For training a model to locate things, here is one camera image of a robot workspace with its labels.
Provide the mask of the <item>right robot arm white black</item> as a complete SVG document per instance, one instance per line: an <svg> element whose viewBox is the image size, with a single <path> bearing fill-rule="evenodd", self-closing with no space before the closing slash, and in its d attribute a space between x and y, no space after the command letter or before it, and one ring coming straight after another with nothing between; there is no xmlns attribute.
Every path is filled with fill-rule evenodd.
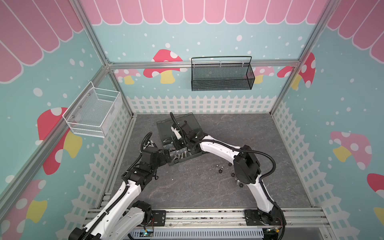
<svg viewBox="0 0 384 240"><path fill-rule="evenodd" d="M283 227L286 225L282 209L270 196L264 184L264 178L274 173L277 167L271 156L253 150L248 145L236 147L216 140L202 131L193 130L187 122L179 125L173 119L171 129L176 137L183 140L189 151L210 153L227 160L234 166L235 177L250 189L255 198L261 222L264 225L271 225L273 221L278 221ZM272 163L272 169L265 174L262 174L257 155L267 158Z"/></svg>

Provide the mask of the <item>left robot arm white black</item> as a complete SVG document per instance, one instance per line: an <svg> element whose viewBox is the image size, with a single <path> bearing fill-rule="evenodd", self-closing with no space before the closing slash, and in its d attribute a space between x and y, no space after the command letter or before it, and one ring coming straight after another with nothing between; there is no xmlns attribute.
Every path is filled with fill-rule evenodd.
<svg viewBox="0 0 384 240"><path fill-rule="evenodd" d="M151 205L133 201L157 176L157 169L171 162L169 150L146 147L121 175L119 190L109 203L82 229L75 228L70 240L122 240L139 225L152 220Z"/></svg>

